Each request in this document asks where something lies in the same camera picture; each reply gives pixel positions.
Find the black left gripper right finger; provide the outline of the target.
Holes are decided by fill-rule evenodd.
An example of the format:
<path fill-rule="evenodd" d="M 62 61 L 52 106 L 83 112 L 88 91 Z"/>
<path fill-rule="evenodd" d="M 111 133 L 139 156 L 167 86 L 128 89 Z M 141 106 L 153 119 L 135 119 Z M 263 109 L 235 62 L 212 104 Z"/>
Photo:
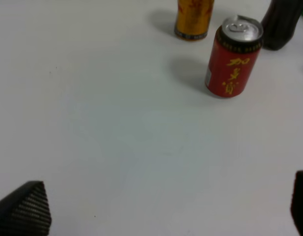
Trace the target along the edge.
<path fill-rule="evenodd" d="M 303 236 L 303 170 L 295 175 L 290 211 L 299 235 Z"/>

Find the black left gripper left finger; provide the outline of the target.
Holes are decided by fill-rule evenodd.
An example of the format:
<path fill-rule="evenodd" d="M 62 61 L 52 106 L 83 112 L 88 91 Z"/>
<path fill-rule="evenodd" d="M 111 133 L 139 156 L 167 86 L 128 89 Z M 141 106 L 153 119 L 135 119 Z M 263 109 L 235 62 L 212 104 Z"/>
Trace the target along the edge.
<path fill-rule="evenodd" d="M 43 181 L 28 181 L 0 200 L 0 236 L 47 236 L 51 224 Z"/>

